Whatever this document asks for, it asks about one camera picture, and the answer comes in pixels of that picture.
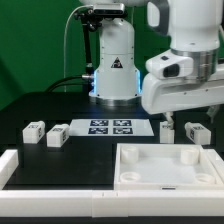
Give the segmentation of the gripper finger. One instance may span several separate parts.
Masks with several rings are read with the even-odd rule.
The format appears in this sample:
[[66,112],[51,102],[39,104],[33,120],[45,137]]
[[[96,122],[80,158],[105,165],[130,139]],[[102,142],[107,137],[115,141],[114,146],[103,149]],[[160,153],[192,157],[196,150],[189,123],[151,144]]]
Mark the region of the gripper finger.
[[173,120],[172,116],[173,116],[172,112],[164,113],[165,121],[163,122],[163,126],[170,130],[172,130],[174,128],[174,120]]
[[211,120],[213,120],[216,116],[216,114],[218,113],[220,109],[219,105],[214,105],[214,106],[210,106],[208,111],[207,111],[207,115],[210,117]]

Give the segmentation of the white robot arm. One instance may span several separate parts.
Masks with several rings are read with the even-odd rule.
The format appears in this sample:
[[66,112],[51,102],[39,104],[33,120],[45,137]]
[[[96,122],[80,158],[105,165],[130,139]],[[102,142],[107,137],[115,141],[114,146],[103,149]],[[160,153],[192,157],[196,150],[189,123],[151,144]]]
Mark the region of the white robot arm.
[[[79,0],[89,25],[100,28],[100,65],[90,96],[103,103],[141,98],[150,115],[224,104],[224,64],[218,62],[224,0]],[[147,60],[139,85],[134,30],[121,18],[128,6],[147,8],[148,26],[171,38]]]

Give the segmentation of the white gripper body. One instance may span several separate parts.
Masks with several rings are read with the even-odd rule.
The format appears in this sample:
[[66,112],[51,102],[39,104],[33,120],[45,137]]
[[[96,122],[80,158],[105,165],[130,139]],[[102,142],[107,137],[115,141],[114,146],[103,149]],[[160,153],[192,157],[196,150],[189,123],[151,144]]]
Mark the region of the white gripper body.
[[143,81],[141,103],[149,114],[224,104],[224,64],[219,64],[210,79],[200,84],[189,84],[182,78],[159,80],[148,74]]

